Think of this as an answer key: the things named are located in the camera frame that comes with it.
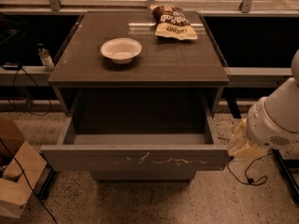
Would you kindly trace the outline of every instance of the chip bag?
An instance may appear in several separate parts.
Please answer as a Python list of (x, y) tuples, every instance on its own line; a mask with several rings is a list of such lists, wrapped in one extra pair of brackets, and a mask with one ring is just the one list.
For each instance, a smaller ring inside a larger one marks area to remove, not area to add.
[(157, 22), (155, 34), (179, 40), (195, 40), (197, 34), (189, 24), (183, 9), (171, 6), (150, 6)]

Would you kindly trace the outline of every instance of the cardboard box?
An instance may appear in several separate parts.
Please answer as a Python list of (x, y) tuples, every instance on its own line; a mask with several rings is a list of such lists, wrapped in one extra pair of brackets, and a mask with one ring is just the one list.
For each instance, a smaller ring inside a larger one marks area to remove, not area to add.
[[(46, 161), (25, 140), (14, 121), (0, 119), (0, 138), (20, 163), (34, 189), (46, 167)], [(1, 142), (0, 154), (11, 158)], [(18, 176), (20, 177), (18, 181), (10, 180)], [(0, 178), (0, 190), (0, 216), (20, 218), (32, 191), (15, 160), (11, 161), (3, 177)]]

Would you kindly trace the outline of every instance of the speckled floor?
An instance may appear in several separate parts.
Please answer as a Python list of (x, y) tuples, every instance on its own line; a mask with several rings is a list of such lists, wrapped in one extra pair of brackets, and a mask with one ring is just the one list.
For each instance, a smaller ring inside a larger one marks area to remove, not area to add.
[[(15, 120), (36, 148), (55, 144), (65, 116), (51, 112), (34, 116), (20, 112), (0, 113)], [(227, 144), (238, 119), (230, 114), (214, 118), (220, 142)], [(299, 147), (284, 150), (299, 157)], [(232, 161), (231, 170), (242, 181), (250, 161)], [(97, 184), (89, 173), (59, 173), (44, 204), (59, 224), (101, 223), (299, 223), (299, 205), (272, 155), (254, 163), (249, 176), (268, 180), (259, 187), (242, 185), (229, 170), (198, 172), (189, 186), (181, 184)], [(0, 217), (0, 223), (54, 223), (35, 196), (20, 219)]]

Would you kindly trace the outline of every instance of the bottle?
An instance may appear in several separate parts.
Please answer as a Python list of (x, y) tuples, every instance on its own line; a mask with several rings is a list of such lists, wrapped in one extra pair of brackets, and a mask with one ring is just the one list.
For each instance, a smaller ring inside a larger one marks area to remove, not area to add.
[(46, 72), (51, 72), (54, 69), (54, 63), (52, 58), (50, 57), (49, 50), (44, 47), (43, 44), (37, 44), (38, 46), (38, 55), (40, 57), (41, 62), (45, 66)]

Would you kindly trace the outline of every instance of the open drawer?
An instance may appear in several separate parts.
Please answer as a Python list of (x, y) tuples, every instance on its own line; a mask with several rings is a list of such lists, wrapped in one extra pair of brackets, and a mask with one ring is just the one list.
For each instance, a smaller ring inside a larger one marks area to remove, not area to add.
[(101, 181), (190, 181), (222, 170), (212, 117), (198, 88), (82, 88), (57, 146), (42, 153), (55, 171)]

